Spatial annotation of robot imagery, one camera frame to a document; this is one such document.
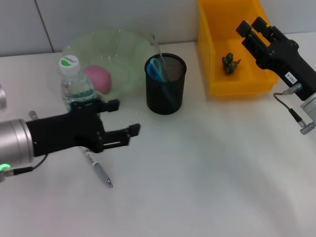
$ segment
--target water bottle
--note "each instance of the water bottle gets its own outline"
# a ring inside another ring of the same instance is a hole
[[[94,87],[76,56],[67,55],[59,60],[59,68],[63,75],[61,81],[61,94],[67,110],[74,101],[85,102],[94,99]]]

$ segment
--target black mesh pencil holder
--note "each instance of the black mesh pencil holder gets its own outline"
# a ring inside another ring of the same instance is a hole
[[[177,55],[163,53],[162,56],[167,71],[160,71],[162,78],[155,77],[155,74],[148,70],[152,59],[159,59],[159,54],[152,56],[145,64],[147,106],[157,114],[170,115],[181,108],[187,65]]]

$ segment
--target label sticker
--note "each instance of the label sticker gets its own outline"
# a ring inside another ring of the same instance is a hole
[[[287,74],[285,74],[285,77],[292,83],[294,84],[295,82],[297,82],[297,79],[293,76],[292,73],[288,72]]]

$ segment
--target yellow plastic bin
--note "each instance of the yellow plastic bin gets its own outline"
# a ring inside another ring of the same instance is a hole
[[[256,65],[236,32],[243,20],[252,24],[261,16],[268,22],[259,0],[198,0],[198,6],[198,48],[209,94],[236,98],[270,91],[278,76]],[[258,36],[268,45],[261,34]],[[222,57],[229,52],[234,54],[235,61],[241,62],[234,73],[226,75]]]

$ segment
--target bottle cap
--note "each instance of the bottle cap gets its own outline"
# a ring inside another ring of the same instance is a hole
[[[80,62],[76,56],[66,55],[59,60],[59,68],[66,76],[75,76],[80,72]]]

